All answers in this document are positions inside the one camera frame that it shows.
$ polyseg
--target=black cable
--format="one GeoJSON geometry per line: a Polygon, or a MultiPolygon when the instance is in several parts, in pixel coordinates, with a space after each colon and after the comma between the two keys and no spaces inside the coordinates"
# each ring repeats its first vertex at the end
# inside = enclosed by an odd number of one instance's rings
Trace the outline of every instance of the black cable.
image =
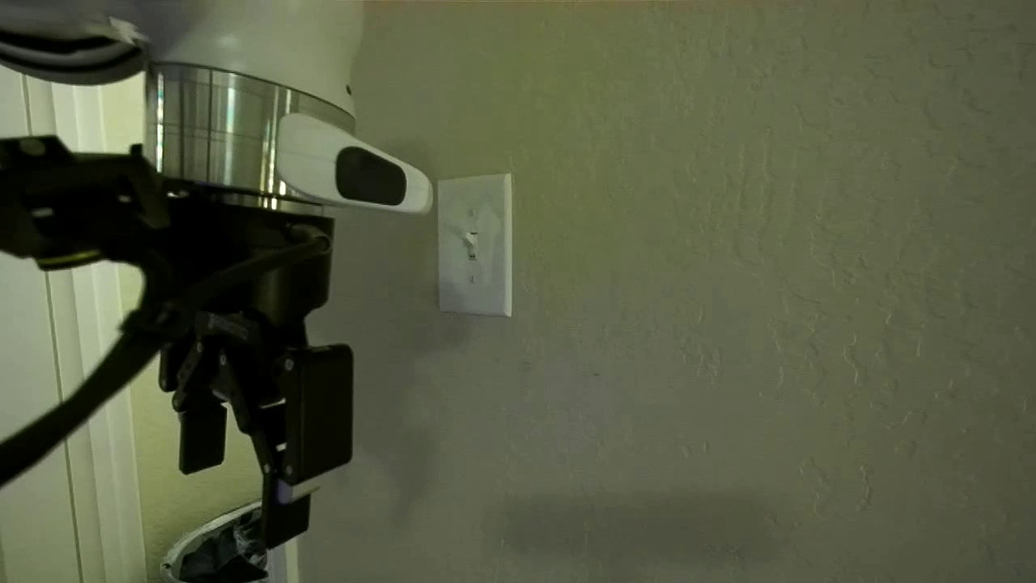
{"type": "Polygon", "coordinates": [[[69,436],[75,436],[86,418],[95,418],[95,411],[103,402],[109,402],[122,385],[130,385],[132,375],[139,375],[151,364],[151,358],[187,328],[187,322],[205,303],[268,270],[294,265],[326,249],[330,237],[308,235],[308,241],[294,246],[260,254],[196,282],[176,304],[168,304],[179,311],[168,311],[164,322],[163,311],[132,311],[122,322],[122,338],[107,349],[100,368],[80,383],[80,389],[71,400],[66,400],[60,404],[55,404],[53,411],[46,411],[41,418],[34,418],[31,425],[25,425],[0,443],[0,490],[29,468],[34,468],[41,456],[49,456],[60,441],[69,441],[69,436]]]}
{"type": "Polygon", "coordinates": [[[122,328],[122,338],[107,349],[100,368],[80,383],[80,389],[7,437],[0,443],[0,485],[34,468],[46,453],[53,453],[69,436],[75,436],[103,402],[109,402],[122,385],[139,375],[151,358],[163,349],[163,338],[122,328]]]}

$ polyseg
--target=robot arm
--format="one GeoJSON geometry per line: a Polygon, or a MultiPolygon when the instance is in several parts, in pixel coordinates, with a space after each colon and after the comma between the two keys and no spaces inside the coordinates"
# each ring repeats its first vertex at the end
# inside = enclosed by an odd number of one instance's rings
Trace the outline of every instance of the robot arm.
{"type": "Polygon", "coordinates": [[[144,160],[266,209],[427,210],[430,181],[354,138],[363,0],[0,0],[0,61],[49,82],[144,72],[144,160]]]}
{"type": "Polygon", "coordinates": [[[261,548],[308,528],[308,479],[354,453],[354,355],[312,348],[326,303],[325,209],[422,214],[430,181],[358,142],[358,0],[0,0],[0,61],[97,84],[144,72],[144,145],[0,142],[0,249],[41,270],[144,271],[122,342],[53,415],[0,443],[0,485],[163,355],[182,469],[222,460],[225,404],[261,468],[261,548]]]}

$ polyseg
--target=light switch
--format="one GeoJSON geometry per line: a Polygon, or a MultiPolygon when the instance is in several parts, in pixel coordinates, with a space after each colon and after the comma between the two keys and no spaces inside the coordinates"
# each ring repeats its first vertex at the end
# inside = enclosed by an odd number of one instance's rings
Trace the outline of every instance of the light switch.
{"type": "Polygon", "coordinates": [[[437,186],[439,311],[510,319],[510,176],[437,186]]]}

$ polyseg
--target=toggle switch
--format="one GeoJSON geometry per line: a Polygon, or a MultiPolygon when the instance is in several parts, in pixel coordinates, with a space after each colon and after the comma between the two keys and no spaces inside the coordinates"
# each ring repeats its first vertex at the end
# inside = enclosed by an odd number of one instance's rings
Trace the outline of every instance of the toggle switch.
{"type": "Polygon", "coordinates": [[[510,176],[437,186],[439,311],[510,319],[510,176]]]}

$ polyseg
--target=beige wall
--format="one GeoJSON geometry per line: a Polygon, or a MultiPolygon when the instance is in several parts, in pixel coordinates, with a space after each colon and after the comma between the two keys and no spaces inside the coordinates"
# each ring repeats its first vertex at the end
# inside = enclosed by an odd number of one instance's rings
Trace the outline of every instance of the beige wall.
{"type": "Polygon", "coordinates": [[[513,171],[513,322],[345,214],[315,583],[1036,580],[1036,5],[373,5],[358,130],[513,171]]]}

